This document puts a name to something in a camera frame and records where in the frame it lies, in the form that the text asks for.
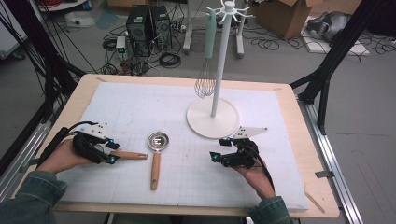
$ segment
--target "human hand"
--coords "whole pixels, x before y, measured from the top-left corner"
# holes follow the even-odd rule
[[[91,161],[77,155],[73,149],[73,140],[66,139],[56,147],[37,170],[57,174],[86,163],[91,163]]]
[[[233,167],[233,169],[246,179],[249,185],[256,190],[262,200],[276,196],[268,177],[257,162],[250,169],[247,169],[246,167]]]

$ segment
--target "wooden table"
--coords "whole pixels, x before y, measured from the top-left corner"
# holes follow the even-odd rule
[[[105,75],[86,75],[78,83],[60,117],[49,132],[48,138],[37,155],[62,127],[70,127],[79,122],[87,105],[101,82],[120,82],[136,84],[157,84],[167,86],[193,86],[195,79],[167,77],[120,77]],[[326,178],[317,178],[315,172],[323,170],[318,153],[305,124],[300,107],[291,87],[287,84],[257,83],[241,81],[222,81],[222,88],[273,91],[279,102],[283,119],[294,150],[295,159],[304,184],[309,202],[309,210],[290,211],[292,217],[338,217],[339,209]],[[160,205],[135,205],[121,203],[64,203],[58,202],[56,211],[140,213],[140,214],[179,214],[206,216],[247,216],[244,208],[183,207]]]

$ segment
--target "whisk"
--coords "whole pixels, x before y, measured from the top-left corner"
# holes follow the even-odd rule
[[[199,76],[195,82],[195,93],[201,97],[205,98],[213,94],[216,79],[213,76],[213,71],[210,69],[210,59],[213,55],[213,45],[215,44],[216,36],[216,12],[215,10],[210,10],[209,20],[206,24],[206,36],[205,36],[205,61],[204,66],[199,73]]]

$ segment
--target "black box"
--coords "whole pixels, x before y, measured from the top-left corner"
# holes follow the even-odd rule
[[[131,40],[133,55],[148,57],[150,55],[149,43],[153,38],[149,7],[132,6],[126,22],[126,29]]]
[[[152,27],[157,49],[171,49],[172,36],[170,32],[171,21],[165,6],[151,7]]]

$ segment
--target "wooden handle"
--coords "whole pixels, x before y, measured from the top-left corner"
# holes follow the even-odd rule
[[[111,155],[118,156],[124,160],[146,160],[148,158],[148,154],[137,153],[137,152],[128,152],[128,151],[111,151]]]
[[[161,163],[160,152],[154,152],[154,158],[152,159],[152,168],[151,168],[151,189],[153,190],[156,190],[158,186],[158,180],[160,178],[160,163]]]

